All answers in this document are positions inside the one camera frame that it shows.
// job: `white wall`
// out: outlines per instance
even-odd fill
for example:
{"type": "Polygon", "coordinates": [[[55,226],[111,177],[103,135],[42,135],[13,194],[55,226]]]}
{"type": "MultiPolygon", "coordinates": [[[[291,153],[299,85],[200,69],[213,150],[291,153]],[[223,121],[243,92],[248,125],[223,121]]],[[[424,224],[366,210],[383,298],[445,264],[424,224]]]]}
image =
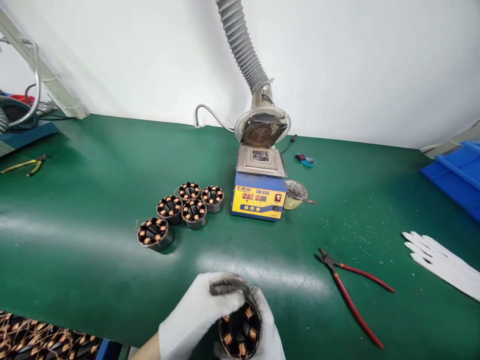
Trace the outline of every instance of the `white wall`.
{"type": "MultiPolygon", "coordinates": [[[[35,84],[35,73],[13,46],[0,42],[0,48],[0,89],[9,94],[23,95],[28,86],[35,84]]],[[[28,94],[36,96],[36,91],[32,88],[28,94]]],[[[46,91],[41,93],[40,99],[50,100],[46,91]]]]}
{"type": "MultiPolygon", "coordinates": [[[[249,108],[214,0],[0,6],[92,113],[192,124],[195,106],[205,103],[232,127],[249,108]]],[[[243,6],[291,134],[419,148],[480,119],[476,0],[243,6]]],[[[216,125],[207,114],[201,122],[216,125]]]]}

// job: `fan grille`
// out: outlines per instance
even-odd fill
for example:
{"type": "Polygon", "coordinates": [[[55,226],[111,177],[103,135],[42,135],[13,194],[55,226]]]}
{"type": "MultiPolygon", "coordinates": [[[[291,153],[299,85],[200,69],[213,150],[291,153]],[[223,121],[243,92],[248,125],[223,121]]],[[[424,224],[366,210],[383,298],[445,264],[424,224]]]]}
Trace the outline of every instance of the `fan grille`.
{"type": "Polygon", "coordinates": [[[270,149],[282,135],[286,124],[257,120],[247,121],[241,137],[241,144],[256,148],[270,149]]]}

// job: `gloved hand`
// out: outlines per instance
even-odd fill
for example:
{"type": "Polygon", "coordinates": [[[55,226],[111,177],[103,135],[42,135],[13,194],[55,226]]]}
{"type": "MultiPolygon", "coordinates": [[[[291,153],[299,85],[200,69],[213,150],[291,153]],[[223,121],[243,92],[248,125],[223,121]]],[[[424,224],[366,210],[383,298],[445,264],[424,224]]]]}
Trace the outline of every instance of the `gloved hand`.
{"type": "MultiPolygon", "coordinates": [[[[255,355],[250,360],[285,360],[284,348],[280,340],[279,331],[275,326],[274,316],[270,310],[267,299],[259,289],[254,286],[251,289],[251,295],[256,301],[258,310],[260,311],[263,320],[260,339],[255,355]]],[[[220,360],[232,360],[226,353],[222,345],[217,342],[213,347],[213,353],[220,360]]]]}
{"type": "Polygon", "coordinates": [[[186,360],[210,326],[237,311],[244,303],[241,290],[227,292],[221,283],[245,283],[230,272],[199,274],[171,314],[158,327],[161,360],[186,360]],[[218,294],[212,295],[211,289],[218,294]]]}

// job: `yellow-handled pliers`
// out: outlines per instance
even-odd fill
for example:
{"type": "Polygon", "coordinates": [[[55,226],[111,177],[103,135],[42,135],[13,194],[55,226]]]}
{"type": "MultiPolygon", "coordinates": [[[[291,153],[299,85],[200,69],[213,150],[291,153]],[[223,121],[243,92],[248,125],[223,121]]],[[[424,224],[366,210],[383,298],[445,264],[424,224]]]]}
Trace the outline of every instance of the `yellow-handled pliers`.
{"type": "Polygon", "coordinates": [[[10,170],[18,169],[18,168],[24,167],[25,165],[36,164],[35,167],[33,168],[33,170],[30,171],[27,174],[27,176],[30,177],[40,169],[40,167],[42,166],[42,162],[47,160],[49,157],[50,156],[48,156],[48,155],[43,155],[43,156],[37,157],[35,160],[30,160],[30,161],[23,162],[23,163],[18,164],[18,165],[11,166],[11,167],[6,168],[5,170],[2,170],[0,172],[2,174],[5,174],[5,173],[8,173],[10,170]]]}

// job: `flexible exhaust hose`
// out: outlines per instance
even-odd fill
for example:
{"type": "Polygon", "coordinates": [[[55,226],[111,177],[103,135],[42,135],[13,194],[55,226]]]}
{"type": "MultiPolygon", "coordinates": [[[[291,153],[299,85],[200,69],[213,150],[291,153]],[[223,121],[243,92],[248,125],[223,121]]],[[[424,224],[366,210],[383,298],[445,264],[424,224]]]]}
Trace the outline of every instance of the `flexible exhaust hose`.
{"type": "Polygon", "coordinates": [[[256,89],[269,83],[269,78],[250,40],[242,2],[216,0],[216,5],[233,57],[253,94],[256,89]]]}

